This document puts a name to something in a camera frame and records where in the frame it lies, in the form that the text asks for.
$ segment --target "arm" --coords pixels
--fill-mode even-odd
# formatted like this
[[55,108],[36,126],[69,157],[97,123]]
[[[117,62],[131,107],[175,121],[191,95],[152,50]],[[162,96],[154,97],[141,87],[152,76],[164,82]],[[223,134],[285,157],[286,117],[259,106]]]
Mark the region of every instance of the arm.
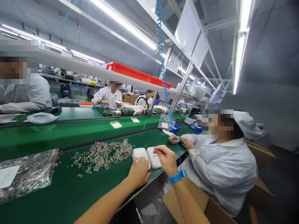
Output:
[[103,95],[104,95],[103,88],[101,88],[98,92],[96,92],[93,95],[93,99],[91,100],[91,102],[93,103],[94,106],[101,104],[101,100],[103,99]]
[[[157,146],[154,153],[158,154],[162,168],[169,177],[178,173],[175,152],[166,146]],[[201,224],[210,223],[182,181],[173,184],[173,188],[186,224],[195,224],[199,220],[204,220]]]
[[135,189],[147,182],[151,175],[151,173],[148,173],[148,166],[149,161],[145,158],[139,159],[138,162],[135,158],[128,177],[94,203],[75,224],[109,223],[125,199]]
[[195,134],[185,134],[185,135],[182,135],[182,140],[183,138],[190,141],[192,144],[196,145],[197,142],[201,139],[202,135],[199,134],[199,135],[195,135]]
[[251,164],[236,158],[216,159],[207,164],[198,150],[188,150],[198,175],[214,188],[230,188],[244,181]]
[[3,104],[0,105],[0,111],[2,113],[27,113],[52,106],[52,102],[50,102],[50,90],[44,82],[28,85],[25,94],[28,96],[28,102]]

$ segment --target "coiled blue cable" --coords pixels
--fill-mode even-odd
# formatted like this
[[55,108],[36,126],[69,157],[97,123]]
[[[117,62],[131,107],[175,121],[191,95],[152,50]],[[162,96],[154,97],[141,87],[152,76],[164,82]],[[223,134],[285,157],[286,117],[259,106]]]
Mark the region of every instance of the coiled blue cable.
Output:
[[165,96],[165,102],[166,102],[166,105],[167,105],[167,110],[168,110],[168,117],[169,117],[169,120],[170,120],[170,129],[172,131],[172,134],[173,134],[173,137],[175,139],[175,142],[177,144],[177,147],[178,147],[178,154],[179,154],[179,158],[180,158],[180,168],[181,168],[181,171],[180,173],[182,174],[182,161],[181,161],[181,152],[180,152],[180,149],[179,149],[179,146],[178,146],[178,142],[175,138],[175,135],[174,135],[174,132],[173,132],[173,127],[172,126],[172,121],[173,121],[173,118],[171,116],[171,113],[170,113],[170,105],[169,105],[169,99],[168,99],[168,92],[167,92],[167,88],[166,88],[166,78],[165,78],[165,66],[164,66],[164,58],[163,58],[163,38],[162,38],[162,20],[161,20],[161,0],[158,0],[157,1],[157,16],[158,16],[158,23],[157,23],[157,28],[158,28],[158,38],[159,38],[159,50],[160,50],[160,62],[161,62],[161,75],[162,75],[162,81],[163,81],[163,89],[164,89],[164,96]]

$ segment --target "blue anti-static wrist strap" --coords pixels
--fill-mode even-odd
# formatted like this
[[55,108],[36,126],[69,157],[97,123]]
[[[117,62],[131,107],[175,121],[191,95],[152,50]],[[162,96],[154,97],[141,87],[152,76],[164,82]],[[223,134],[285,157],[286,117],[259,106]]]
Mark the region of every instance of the blue anti-static wrist strap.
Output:
[[174,183],[182,180],[185,176],[188,176],[186,170],[180,170],[178,172],[178,174],[176,174],[172,177],[169,177],[168,179],[169,179],[170,183],[174,184]]

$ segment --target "white plastic device housing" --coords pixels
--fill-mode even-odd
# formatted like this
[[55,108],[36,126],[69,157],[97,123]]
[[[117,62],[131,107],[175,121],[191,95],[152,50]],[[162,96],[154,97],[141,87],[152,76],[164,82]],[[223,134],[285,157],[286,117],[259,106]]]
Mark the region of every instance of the white plastic device housing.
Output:
[[196,122],[196,120],[194,120],[194,119],[192,119],[192,118],[186,118],[186,119],[184,120],[184,122],[185,122],[186,124],[188,124],[188,125],[191,125],[191,124],[193,124],[194,122]]
[[132,157],[133,157],[133,159],[135,157],[137,157],[137,161],[140,157],[145,157],[149,161],[149,158],[146,154],[145,148],[136,148],[136,149],[134,149],[133,153],[132,153]]
[[149,157],[149,163],[153,169],[160,169],[162,168],[160,158],[157,154],[154,154],[154,147],[148,147],[146,150],[146,154]]

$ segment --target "red storage bin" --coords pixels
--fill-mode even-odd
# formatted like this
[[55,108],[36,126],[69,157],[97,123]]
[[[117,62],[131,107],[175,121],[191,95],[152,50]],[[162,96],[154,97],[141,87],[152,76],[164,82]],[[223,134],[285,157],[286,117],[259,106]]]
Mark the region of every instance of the red storage bin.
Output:
[[139,79],[145,82],[150,82],[152,81],[152,76],[145,74],[143,72],[140,72],[138,70],[132,69],[128,66],[125,66],[123,64],[117,63],[117,62],[110,62],[107,65],[107,70],[111,70],[117,73],[121,73],[126,76],[130,76],[135,79]]
[[[107,63],[106,65],[107,65],[107,70],[114,71],[114,72],[117,72],[117,73],[120,73],[120,74],[123,74],[126,76],[130,76],[132,78],[139,79],[139,80],[142,80],[145,82],[149,82],[149,83],[152,83],[152,84],[155,84],[158,86],[163,86],[163,81],[161,79],[154,78],[148,74],[145,74],[138,70],[132,69],[123,64],[120,64],[117,62],[110,62],[110,63]],[[170,83],[168,83],[168,82],[166,83],[166,88],[170,89],[171,86],[172,85]]]

